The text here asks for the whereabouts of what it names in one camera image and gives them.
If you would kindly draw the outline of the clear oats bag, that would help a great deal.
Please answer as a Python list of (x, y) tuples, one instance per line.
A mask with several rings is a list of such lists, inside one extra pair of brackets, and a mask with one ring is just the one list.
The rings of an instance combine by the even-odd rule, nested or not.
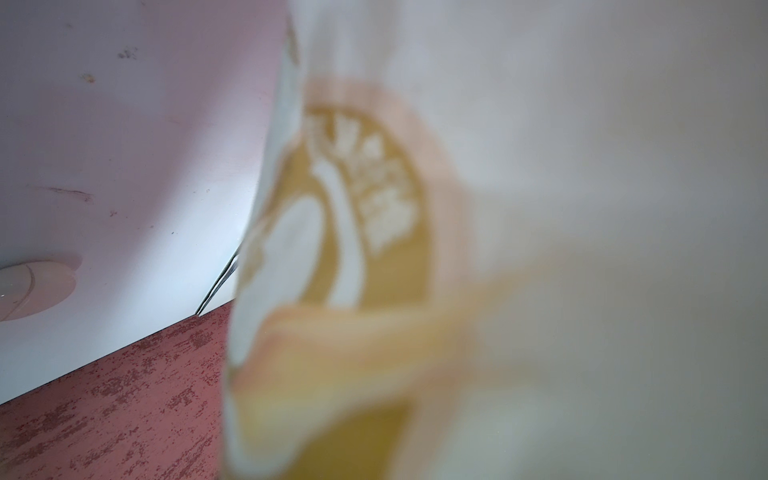
[(292, 1), (224, 479), (763, 479), (767, 5)]

